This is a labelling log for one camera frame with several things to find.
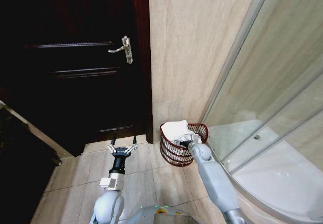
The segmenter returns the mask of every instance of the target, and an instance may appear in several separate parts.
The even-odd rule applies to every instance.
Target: white cloth
[[[167,140],[172,143],[175,143],[175,140],[191,140],[190,135],[194,134],[194,132],[188,129],[186,120],[180,122],[166,122],[161,126],[161,129]]]

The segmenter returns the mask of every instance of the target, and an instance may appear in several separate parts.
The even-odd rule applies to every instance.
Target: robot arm
[[[210,148],[196,140],[190,142],[187,148],[198,164],[198,171],[211,201],[220,209],[226,222],[253,223],[241,211],[236,190],[220,164],[212,157]]]
[[[125,161],[137,149],[137,140],[134,136],[132,146],[115,148],[116,137],[115,135],[109,145],[115,158],[113,167],[109,171],[109,177],[101,178],[99,184],[107,192],[96,200],[90,224],[117,224],[123,211],[125,200],[121,192],[124,185]]]

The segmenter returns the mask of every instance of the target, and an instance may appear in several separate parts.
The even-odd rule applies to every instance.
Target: glass shower enclosure
[[[259,1],[203,119],[208,143],[278,218],[323,223],[323,0]]]

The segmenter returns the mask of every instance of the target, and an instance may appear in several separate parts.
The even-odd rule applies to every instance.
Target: beige marble wall
[[[154,141],[198,122],[251,0],[149,0]]]

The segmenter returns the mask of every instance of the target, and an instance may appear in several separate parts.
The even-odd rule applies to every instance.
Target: silver door lever
[[[124,50],[126,53],[126,59],[127,59],[127,63],[132,64],[132,53],[131,53],[131,45],[130,45],[130,38],[128,38],[127,36],[124,36],[122,38],[122,44],[123,46],[115,49],[115,50],[108,50],[108,52],[110,53],[116,53],[119,52],[121,50]]]

